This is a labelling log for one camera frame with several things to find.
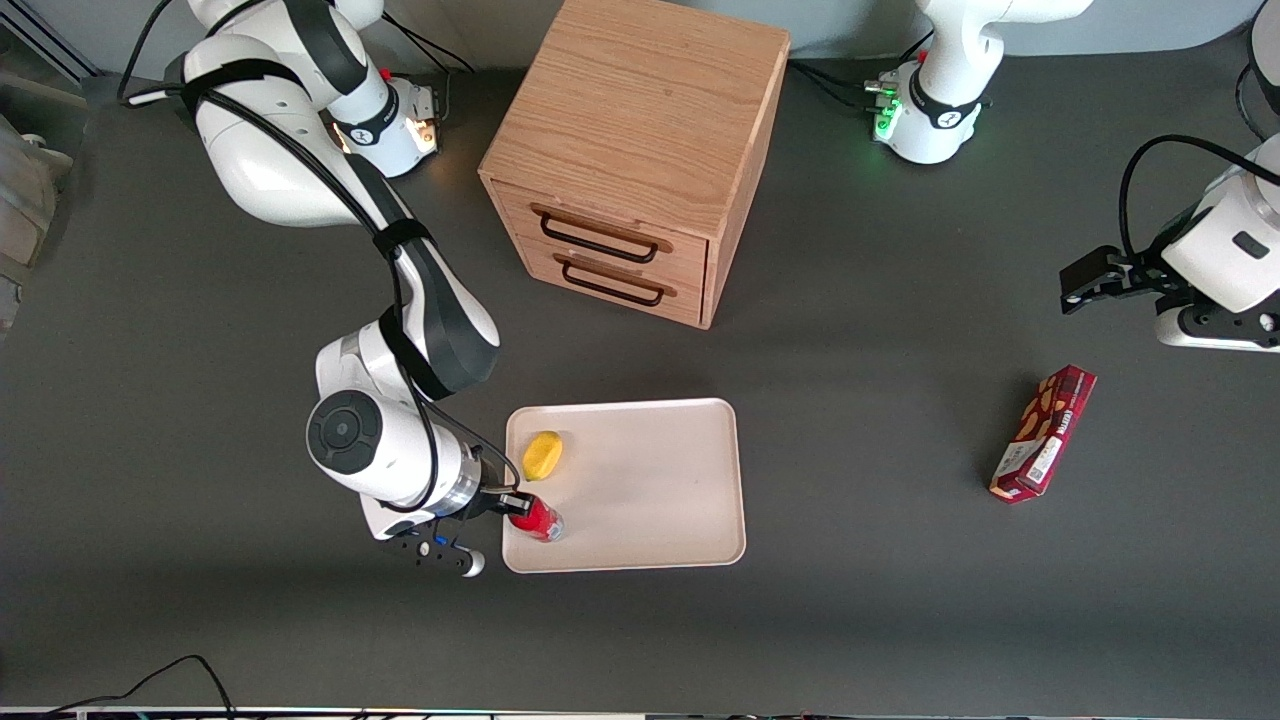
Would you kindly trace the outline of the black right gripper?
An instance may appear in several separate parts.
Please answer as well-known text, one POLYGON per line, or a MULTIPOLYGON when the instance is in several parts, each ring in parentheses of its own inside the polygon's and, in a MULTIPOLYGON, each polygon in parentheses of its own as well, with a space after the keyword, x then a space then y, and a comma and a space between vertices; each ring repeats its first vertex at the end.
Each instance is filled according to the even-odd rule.
POLYGON ((506 515, 509 524, 517 529, 538 529, 539 511, 531 509, 534 505, 535 496, 520 489, 483 491, 463 509, 442 518, 417 521, 399 536, 425 537, 433 543, 457 543, 466 524, 485 512, 506 515))

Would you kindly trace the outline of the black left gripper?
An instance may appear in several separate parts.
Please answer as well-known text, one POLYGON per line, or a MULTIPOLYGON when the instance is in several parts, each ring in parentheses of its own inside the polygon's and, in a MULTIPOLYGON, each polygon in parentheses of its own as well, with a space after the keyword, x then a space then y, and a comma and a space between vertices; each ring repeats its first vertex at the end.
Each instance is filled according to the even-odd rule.
POLYGON ((1160 304, 1192 304, 1193 288, 1158 252, 1100 246, 1059 273, 1061 314, 1105 299, 1153 293, 1160 304))

